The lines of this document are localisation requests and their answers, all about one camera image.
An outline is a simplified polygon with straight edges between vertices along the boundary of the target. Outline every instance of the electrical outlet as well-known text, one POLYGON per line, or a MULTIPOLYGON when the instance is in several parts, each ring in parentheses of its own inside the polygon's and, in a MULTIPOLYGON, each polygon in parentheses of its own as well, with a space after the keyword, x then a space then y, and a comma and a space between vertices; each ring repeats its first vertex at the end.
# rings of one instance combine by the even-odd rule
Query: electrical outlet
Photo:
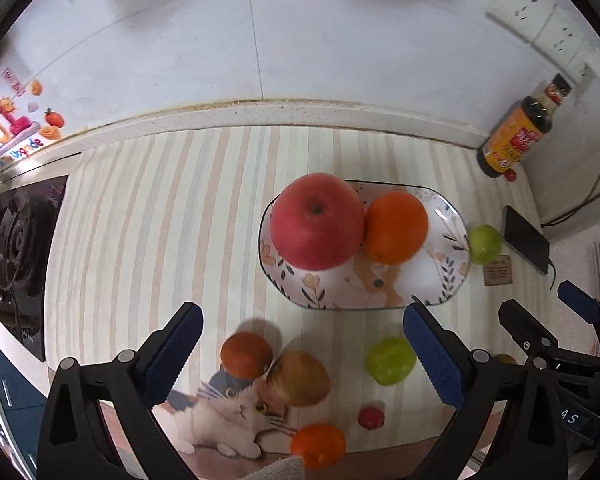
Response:
POLYGON ((583 42, 582 31, 556 7, 533 44, 558 67, 566 69, 583 42))
POLYGON ((576 85, 582 85, 585 81, 593 76, 593 72, 587 64, 587 59, 593 52, 593 47, 584 41, 578 51, 576 52, 573 59, 564 67, 564 71, 576 85))
POLYGON ((554 10, 553 0, 495 0, 486 13, 492 20, 533 41, 554 10))

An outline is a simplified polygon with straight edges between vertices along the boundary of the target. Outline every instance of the cabinet handle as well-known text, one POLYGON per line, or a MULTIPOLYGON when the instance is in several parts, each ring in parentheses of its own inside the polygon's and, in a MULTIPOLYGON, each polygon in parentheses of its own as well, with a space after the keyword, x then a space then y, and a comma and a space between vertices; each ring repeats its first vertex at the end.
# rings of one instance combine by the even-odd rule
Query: cabinet handle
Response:
POLYGON ((11 396, 9 395, 9 389, 7 388, 7 381, 4 379, 2 380, 2 389, 4 390, 4 396, 7 398, 7 404, 12 408, 13 404, 11 403, 11 396))

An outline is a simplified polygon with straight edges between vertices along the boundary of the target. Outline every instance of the black phone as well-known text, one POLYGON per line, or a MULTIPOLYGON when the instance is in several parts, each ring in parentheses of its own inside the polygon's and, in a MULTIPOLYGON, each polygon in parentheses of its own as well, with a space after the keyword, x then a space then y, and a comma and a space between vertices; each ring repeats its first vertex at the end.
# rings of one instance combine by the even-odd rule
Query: black phone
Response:
POLYGON ((543 274, 549 271, 549 240, 510 205, 504 208, 502 237, 509 247, 543 274))

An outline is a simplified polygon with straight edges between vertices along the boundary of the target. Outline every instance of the bottle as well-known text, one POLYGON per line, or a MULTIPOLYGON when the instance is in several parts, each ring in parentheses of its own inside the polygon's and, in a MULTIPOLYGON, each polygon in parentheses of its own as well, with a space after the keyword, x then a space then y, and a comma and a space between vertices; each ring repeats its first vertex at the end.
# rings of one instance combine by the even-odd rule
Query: bottle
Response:
POLYGON ((551 116, 571 86, 557 74, 544 91, 527 96, 478 149, 478 165, 491 178, 499 177, 551 129, 551 116))

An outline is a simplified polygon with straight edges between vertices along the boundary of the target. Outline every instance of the striped tablecloth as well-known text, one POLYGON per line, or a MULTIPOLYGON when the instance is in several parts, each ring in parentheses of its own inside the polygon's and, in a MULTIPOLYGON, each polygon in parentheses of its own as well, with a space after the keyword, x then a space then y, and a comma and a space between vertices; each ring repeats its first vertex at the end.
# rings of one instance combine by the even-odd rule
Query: striped tablecloth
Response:
MULTIPOLYGON (((137 348, 183 301, 202 306, 205 331, 176 388, 194 392, 220 365, 226 337, 245 326, 274 350, 302 349, 333 382, 325 401, 291 410, 302 427, 329 421, 348 451, 417 442, 440 434, 450 411, 420 364, 396 386, 364 371, 366 352, 401 333, 402 312, 325 312, 289 303, 258 264, 258 226, 267 203, 307 172, 433 188, 469 226, 500 228, 511 204, 536 226, 538 214, 522 168, 507 182, 484 176, 475 152, 426 139, 379 132, 247 126, 170 132, 103 146, 80 156, 70 175, 51 249, 45 294, 48 364, 76 356, 82 364, 137 348), (362 430, 366 402, 384 404, 386 423, 362 430)), ((432 308, 470 348, 522 353, 500 327, 500 303, 517 299, 547 322, 548 281, 511 254, 513 285, 485 287, 473 266, 458 294, 432 308)), ((280 434, 263 449, 288 452, 280 434)))

